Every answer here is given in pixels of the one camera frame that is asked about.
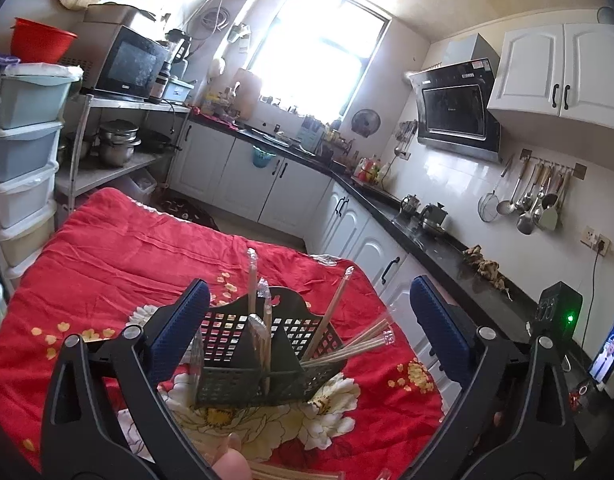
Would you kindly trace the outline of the left hand thumb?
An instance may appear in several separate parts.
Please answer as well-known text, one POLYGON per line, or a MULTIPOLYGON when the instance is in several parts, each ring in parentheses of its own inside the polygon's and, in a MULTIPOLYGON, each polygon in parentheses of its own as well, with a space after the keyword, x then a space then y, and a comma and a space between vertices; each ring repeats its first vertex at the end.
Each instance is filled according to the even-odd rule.
POLYGON ((212 470, 222 480, 252 480, 252 470, 241 453, 242 441, 237 434, 229 434, 219 445, 212 470))

